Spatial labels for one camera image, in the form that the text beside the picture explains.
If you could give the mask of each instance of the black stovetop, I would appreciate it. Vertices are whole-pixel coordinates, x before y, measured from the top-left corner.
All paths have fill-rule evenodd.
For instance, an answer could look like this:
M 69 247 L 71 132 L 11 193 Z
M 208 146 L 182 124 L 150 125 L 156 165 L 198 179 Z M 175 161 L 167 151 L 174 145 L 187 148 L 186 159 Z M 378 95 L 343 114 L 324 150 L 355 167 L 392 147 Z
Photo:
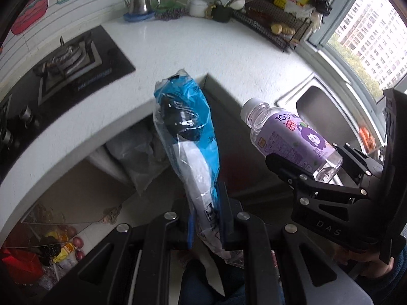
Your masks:
M 102 26 L 68 42 L 61 40 L 61 44 L 64 46 L 27 72 L 0 103 L 0 184 L 21 153 L 52 122 L 95 91 L 136 70 Z M 66 47 L 82 49 L 74 56 L 79 56 L 74 71 L 51 62 Z

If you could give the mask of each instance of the apartment building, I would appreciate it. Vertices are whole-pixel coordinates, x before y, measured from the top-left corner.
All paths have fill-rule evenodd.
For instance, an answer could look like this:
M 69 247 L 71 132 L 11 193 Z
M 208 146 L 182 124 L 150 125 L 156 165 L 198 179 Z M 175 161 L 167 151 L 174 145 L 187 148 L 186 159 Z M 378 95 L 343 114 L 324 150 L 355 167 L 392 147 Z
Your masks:
M 335 31 L 380 89 L 407 72 L 407 28 L 388 0 L 356 0 Z

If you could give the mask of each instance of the person's hand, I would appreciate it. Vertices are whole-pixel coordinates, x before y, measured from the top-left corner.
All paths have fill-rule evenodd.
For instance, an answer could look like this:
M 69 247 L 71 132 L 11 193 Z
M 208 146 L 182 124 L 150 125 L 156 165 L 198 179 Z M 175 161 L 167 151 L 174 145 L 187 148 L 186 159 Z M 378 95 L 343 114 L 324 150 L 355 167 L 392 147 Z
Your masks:
M 333 259 L 345 266 L 347 265 L 348 260 L 356 260 L 357 262 L 369 263 L 359 273 L 359 275 L 374 279 L 382 277 L 393 269 L 394 258 L 391 257 L 390 262 L 387 265 L 379 259 L 379 254 L 380 252 L 375 250 L 370 250 L 365 253 L 355 253 L 335 244 L 335 253 Z

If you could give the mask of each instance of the black metal rack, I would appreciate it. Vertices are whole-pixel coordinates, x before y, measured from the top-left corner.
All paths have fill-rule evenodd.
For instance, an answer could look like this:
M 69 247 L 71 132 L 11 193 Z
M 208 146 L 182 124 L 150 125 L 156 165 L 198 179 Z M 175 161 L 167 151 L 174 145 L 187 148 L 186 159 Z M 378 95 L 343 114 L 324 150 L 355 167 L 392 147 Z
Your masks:
M 307 32 L 307 29 L 311 25 L 310 19 L 296 19 L 294 15 L 284 11 L 284 6 L 282 4 L 276 6 L 273 3 L 273 0 L 254 0 L 248 2 L 245 5 L 245 13 L 241 10 L 233 11 L 233 18 L 263 35 L 268 41 L 275 44 L 283 52 L 287 47 L 291 46 L 292 49 L 295 49 L 295 46 L 290 45 L 290 43 L 284 40 L 281 36 L 273 34 L 269 26 L 270 22 L 264 21 L 261 19 L 261 17 L 258 17 L 256 13 L 253 12 L 254 10 L 258 10 L 261 13 L 266 14 L 272 20 L 272 22 L 284 23 L 293 28 L 296 31 L 293 39 L 298 41 L 301 41 L 304 34 Z

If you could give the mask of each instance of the blue plastic bag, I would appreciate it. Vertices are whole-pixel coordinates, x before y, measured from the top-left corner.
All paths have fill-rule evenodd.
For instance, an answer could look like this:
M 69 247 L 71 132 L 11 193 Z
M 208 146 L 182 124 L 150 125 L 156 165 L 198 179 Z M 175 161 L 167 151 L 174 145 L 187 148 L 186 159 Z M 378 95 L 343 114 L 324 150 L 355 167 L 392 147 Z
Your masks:
M 225 251 L 219 237 L 214 187 L 219 153 L 210 108 L 198 84 L 184 71 L 156 84 L 153 120 L 171 165 L 184 183 L 197 233 L 226 262 L 242 266 L 242 251 Z

